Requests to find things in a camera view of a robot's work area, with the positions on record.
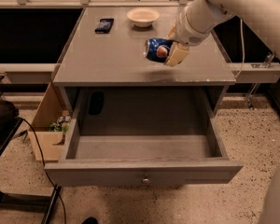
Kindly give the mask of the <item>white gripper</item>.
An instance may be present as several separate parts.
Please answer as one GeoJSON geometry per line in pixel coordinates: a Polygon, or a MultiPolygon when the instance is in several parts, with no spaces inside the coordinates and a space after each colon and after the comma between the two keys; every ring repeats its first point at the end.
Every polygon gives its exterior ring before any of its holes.
{"type": "Polygon", "coordinates": [[[214,26],[212,11],[208,8],[185,7],[177,16],[167,38],[176,42],[170,48],[164,64],[174,67],[189,55],[189,46],[198,46],[214,26]]]}

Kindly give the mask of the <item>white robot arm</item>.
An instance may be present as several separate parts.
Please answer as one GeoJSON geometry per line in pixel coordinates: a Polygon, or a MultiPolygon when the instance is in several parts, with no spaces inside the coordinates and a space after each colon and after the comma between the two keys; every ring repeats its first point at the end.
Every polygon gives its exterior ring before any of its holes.
{"type": "MultiPolygon", "coordinates": [[[[168,34],[174,48],[165,63],[181,63],[190,46],[202,43],[215,26],[232,16],[239,17],[280,60],[280,0],[194,0],[177,16],[168,34]]],[[[259,151],[262,163],[272,164],[273,169],[254,224],[280,224],[280,154],[275,151],[274,147],[259,151]]]]}

